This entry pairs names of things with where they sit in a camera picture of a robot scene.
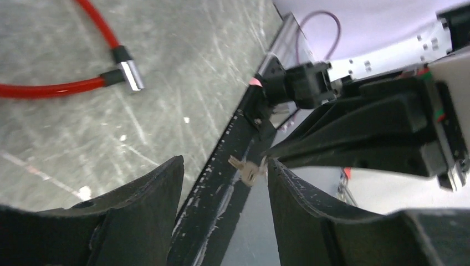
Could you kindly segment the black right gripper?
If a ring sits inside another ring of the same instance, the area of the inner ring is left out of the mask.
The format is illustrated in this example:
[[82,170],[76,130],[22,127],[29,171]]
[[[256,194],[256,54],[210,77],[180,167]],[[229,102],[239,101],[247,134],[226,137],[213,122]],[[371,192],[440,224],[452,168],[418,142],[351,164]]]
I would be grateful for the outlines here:
[[314,111],[296,136],[265,155],[289,168],[437,176],[442,189],[460,190],[469,176],[469,48],[427,64],[418,77],[426,112],[416,92],[340,100],[324,114]]

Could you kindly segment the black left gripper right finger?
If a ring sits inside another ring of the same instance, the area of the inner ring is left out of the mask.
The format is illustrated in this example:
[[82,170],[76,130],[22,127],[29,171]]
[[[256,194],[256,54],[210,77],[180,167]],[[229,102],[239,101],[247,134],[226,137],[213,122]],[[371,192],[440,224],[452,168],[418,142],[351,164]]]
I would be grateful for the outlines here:
[[268,162],[281,265],[468,265],[469,211],[381,215],[346,204]]

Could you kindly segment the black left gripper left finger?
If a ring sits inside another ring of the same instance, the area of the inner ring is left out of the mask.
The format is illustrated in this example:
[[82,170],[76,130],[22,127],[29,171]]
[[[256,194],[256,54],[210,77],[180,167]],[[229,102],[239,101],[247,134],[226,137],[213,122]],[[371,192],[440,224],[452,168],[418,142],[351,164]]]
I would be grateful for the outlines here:
[[71,208],[1,207],[2,265],[165,265],[180,200],[182,156]]

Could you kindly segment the small silver key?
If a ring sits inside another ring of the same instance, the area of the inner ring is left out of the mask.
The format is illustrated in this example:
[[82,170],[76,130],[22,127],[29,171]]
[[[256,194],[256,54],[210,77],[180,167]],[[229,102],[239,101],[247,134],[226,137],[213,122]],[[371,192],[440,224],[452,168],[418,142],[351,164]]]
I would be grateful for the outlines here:
[[252,161],[240,161],[230,155],[228,162],[236,168],[241,175],[241,181],[248,187],[253,187],[257,177],[267,178],[267,158],[264,156],[259,164]]

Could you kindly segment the red cable lock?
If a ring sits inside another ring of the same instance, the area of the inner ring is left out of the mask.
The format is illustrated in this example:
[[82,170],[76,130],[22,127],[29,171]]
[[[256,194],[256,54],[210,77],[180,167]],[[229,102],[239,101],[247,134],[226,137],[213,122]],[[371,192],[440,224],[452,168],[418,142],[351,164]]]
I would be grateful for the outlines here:
[[89,91],[126,83],[133,92],[145,88],[134,57],[118,39],[112,27],[92,1],[76,1],[77,6],[86,14],[89,21],[107,45],[114,66],[94,76],[68,74],[57,79],[58,73],[51,74],[51,81],[38,84],[1,82],[1,98],[6,99],[50,99],[72,96]]

